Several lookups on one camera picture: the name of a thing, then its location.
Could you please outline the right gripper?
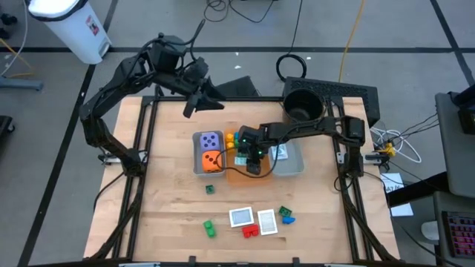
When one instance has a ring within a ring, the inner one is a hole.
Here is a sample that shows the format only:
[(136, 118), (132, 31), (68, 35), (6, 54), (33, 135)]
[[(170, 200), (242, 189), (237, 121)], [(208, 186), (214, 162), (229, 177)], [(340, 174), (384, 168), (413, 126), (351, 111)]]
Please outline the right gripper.
[(248, 156), (246, 160), (246, 171), (253, 175), (261, 173), (261, 159), (268, 154), (266, 146), (267, 126), (260, 125), (258, 128), (241, 126), (238, 131), (239, 154)]

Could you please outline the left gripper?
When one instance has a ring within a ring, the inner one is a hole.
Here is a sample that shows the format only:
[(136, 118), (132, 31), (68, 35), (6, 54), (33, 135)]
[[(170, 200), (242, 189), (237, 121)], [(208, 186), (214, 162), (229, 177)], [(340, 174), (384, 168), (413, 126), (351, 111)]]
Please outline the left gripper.
[(224, 101), (226, 97), (214, 86), (211, 77), (207, 77), (209, 66), (203, 57), (192, 62), (178, 77), (174, 91), (182, 96), (190, 96), (186, 100), (183, 115), (190, 118), (194, 112), (223, 110), (224, 105), (216, 100)]

